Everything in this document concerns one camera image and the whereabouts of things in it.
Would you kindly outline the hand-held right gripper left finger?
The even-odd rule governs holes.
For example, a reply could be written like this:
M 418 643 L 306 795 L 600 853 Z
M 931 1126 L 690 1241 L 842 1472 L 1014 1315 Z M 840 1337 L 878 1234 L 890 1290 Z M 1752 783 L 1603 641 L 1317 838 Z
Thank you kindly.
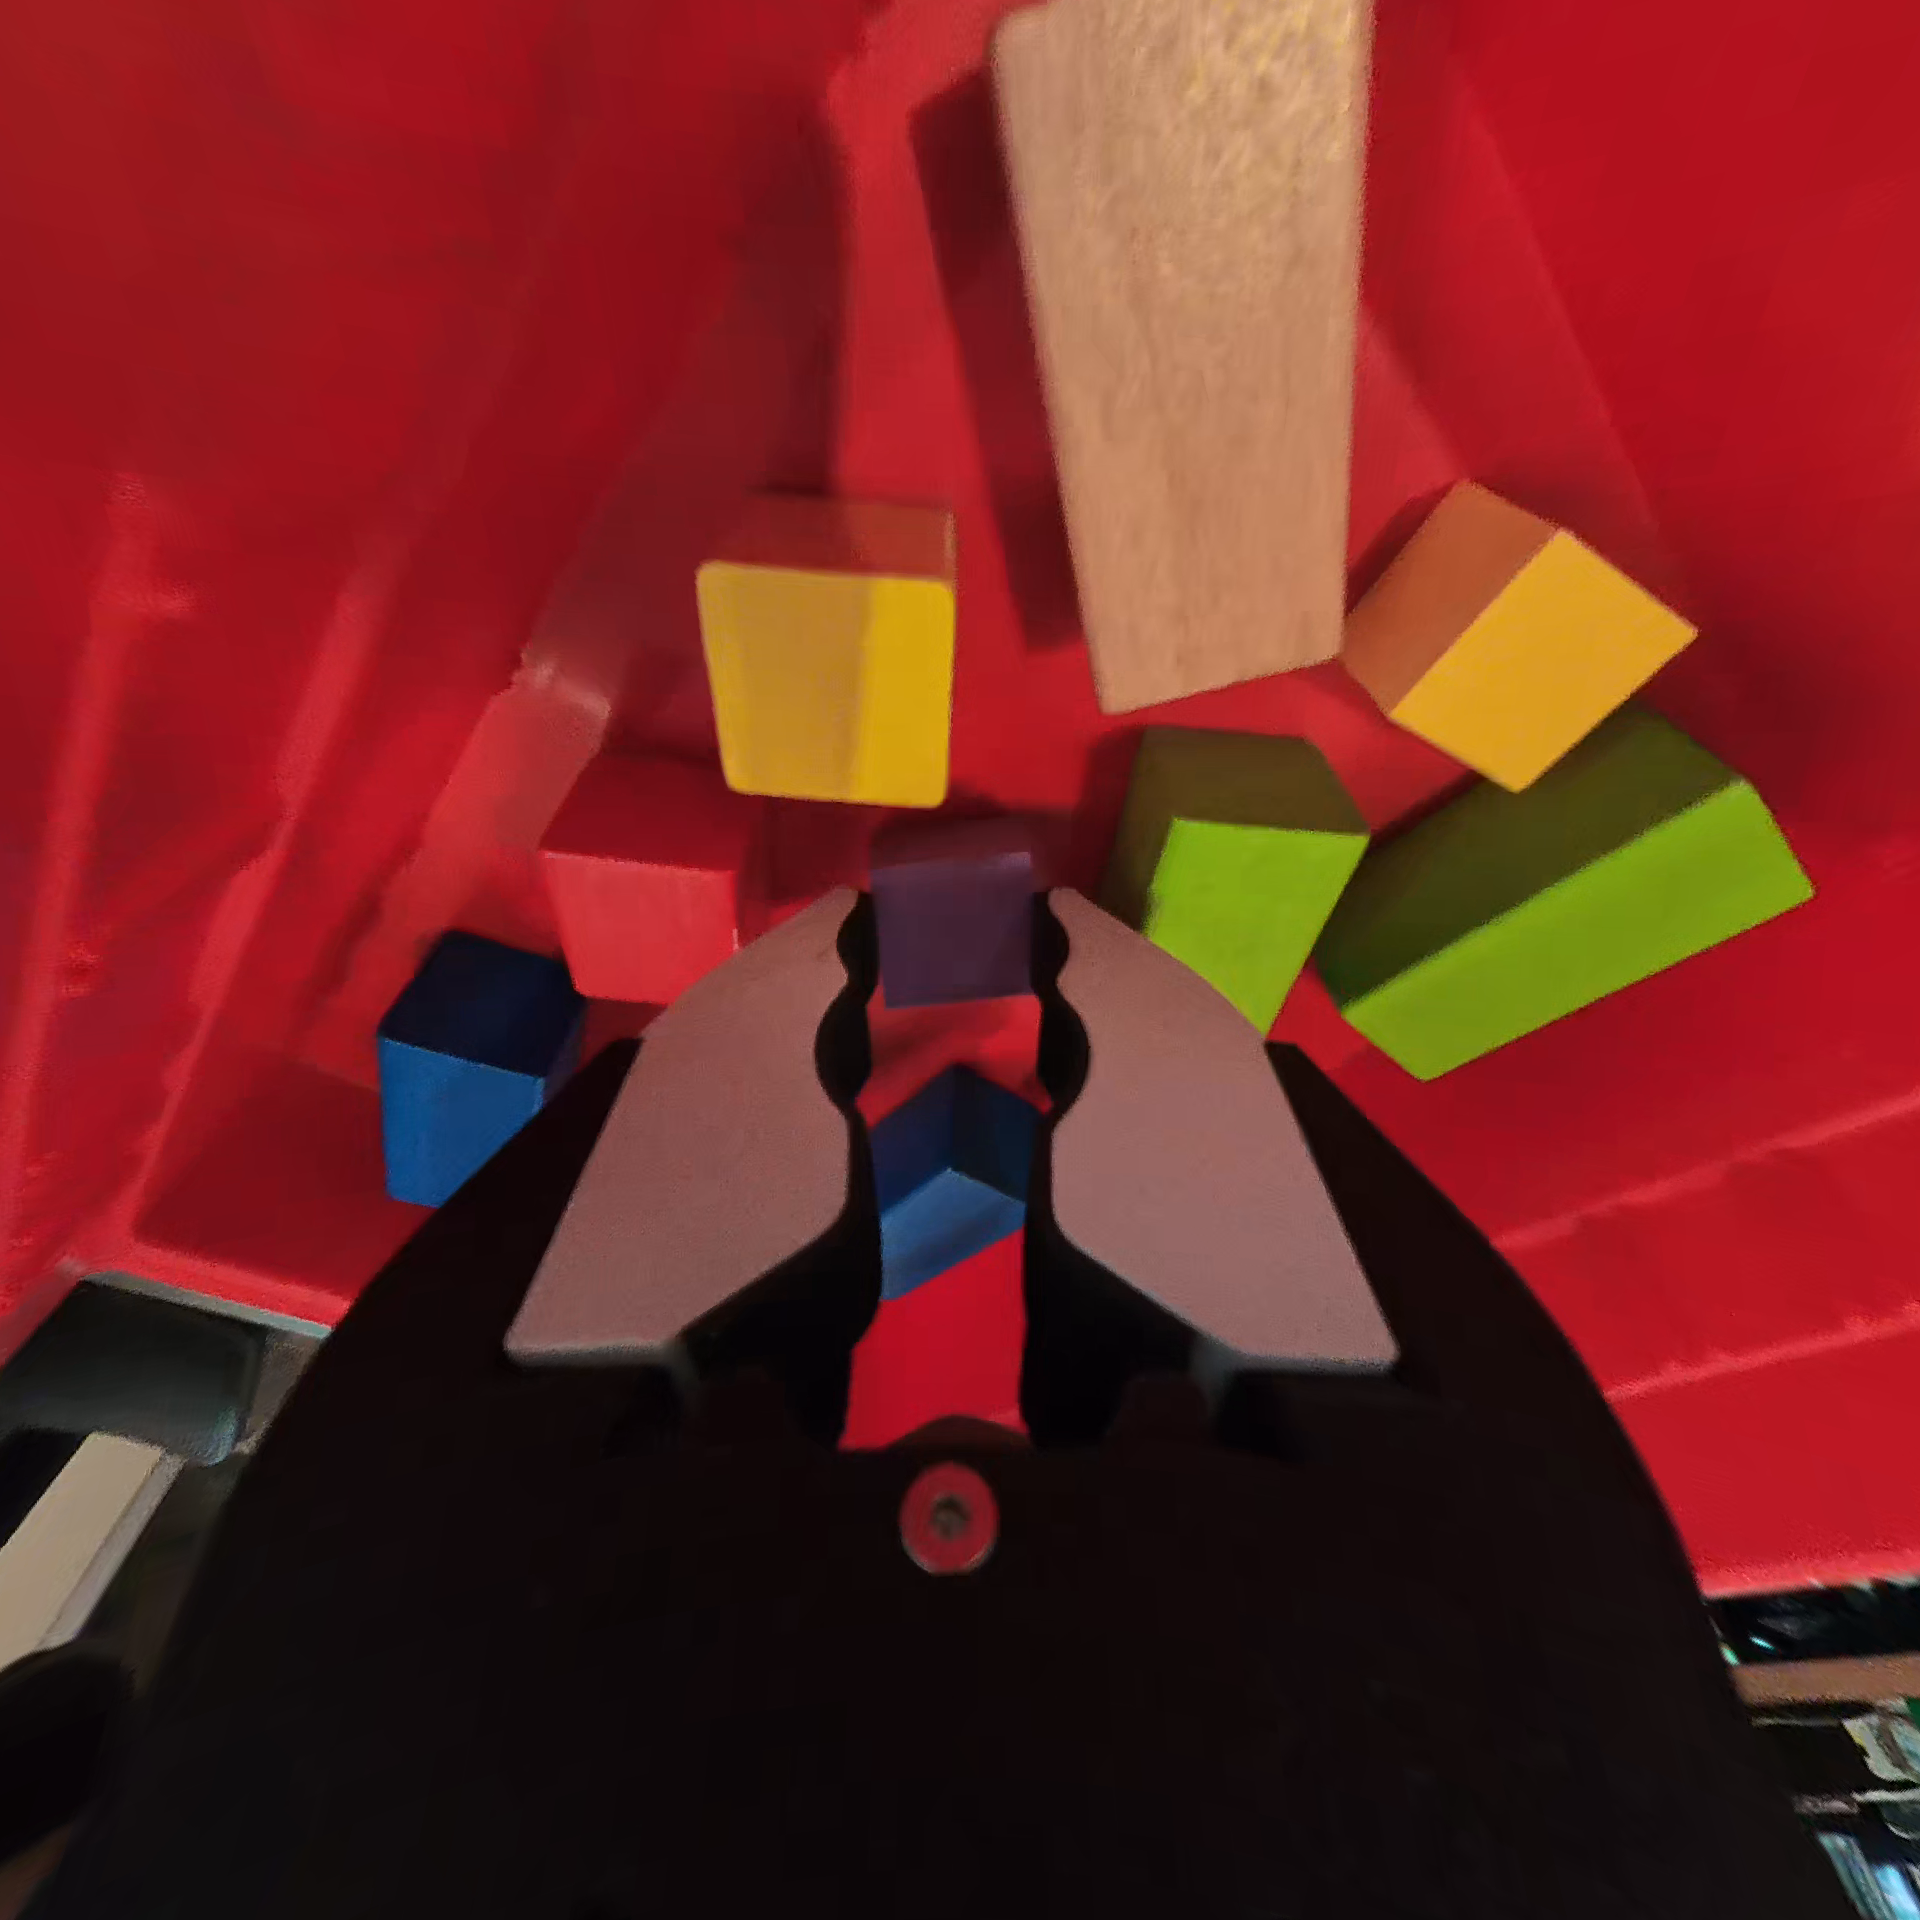
M 879 1303 L 858 1114 L 869 1068 L 868 897 L 831 887 L 644 1031 L 503 1352 L 681 1380 L 759 1368 L 844 1398 Z

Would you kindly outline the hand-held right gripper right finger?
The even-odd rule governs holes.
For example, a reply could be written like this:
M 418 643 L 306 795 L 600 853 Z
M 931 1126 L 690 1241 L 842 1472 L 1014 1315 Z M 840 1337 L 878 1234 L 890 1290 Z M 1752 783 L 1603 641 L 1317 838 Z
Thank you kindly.
M 1073 887 L 1035 910 L 1050 1099 L 1022 1237 L 1020 1389 L 1129 1374 L 1383 1377 L 1399 1344 L 1263 1031 Z

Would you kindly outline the purple wooden block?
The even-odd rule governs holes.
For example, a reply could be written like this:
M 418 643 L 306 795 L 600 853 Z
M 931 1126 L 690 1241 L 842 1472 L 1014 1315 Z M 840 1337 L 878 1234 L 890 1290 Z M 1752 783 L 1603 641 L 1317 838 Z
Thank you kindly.
M 872 869 L 878 981 L 887 1010 L 1034 990 L 1037 860 L 1008 842 Z

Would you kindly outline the red plastic bin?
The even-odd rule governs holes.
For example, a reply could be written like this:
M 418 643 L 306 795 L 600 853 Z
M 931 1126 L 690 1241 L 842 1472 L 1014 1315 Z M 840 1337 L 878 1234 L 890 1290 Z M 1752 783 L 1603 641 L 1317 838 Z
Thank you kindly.
M 712 753 L 774 489 L 956 521 L 951 805 L 1096 885 L 1147 726 L 1464 772 L 1336 665 L 1101 713 L 1001 3 L 4 3 L 4 1348 L 81 1276 L 335 1322 L 420 1219 L 373 1029 L 552 948 L 597 753 Z M 1416 1082 L 1277 1033 L 1517 1263 L 1701 1584 L 1915 1571 L 1915 3 L 1379 3 L 1363 587 L 1454 483 L 1695 625 L 1645 690 L 1807 904 Z

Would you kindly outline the pile of coloured wooden blocks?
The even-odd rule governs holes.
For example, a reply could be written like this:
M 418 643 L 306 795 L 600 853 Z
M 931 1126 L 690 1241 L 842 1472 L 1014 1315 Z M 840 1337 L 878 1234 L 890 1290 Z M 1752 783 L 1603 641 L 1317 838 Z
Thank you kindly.
M 1040 3 L 989 51 L 1076 607 L 1104 707 L 1330 659 L 1346 591 L 1365 3 Z M 762 795 L 931 805 L 947 789 L 949 514 L 776 495 L 697 579 L 720 764 L 612 759 L 612 874 L 640 887 L 630 981 L 672 999 L 751 925 Z M 1493 1041 L 1807 897 L 1753 792 L 1548 618 L 1565 724 L 1478 792 L 1545 852 L 1570 953 L 1519 958 Z M 1597 734 L 1575 736 L 1592 722 Z M 1293 775 L 1308 783 L 1293 789 Z M 1274 1024 L 1365 828 L 1309 828 L 1298 738 L 1149 729 L 1109 908 Z

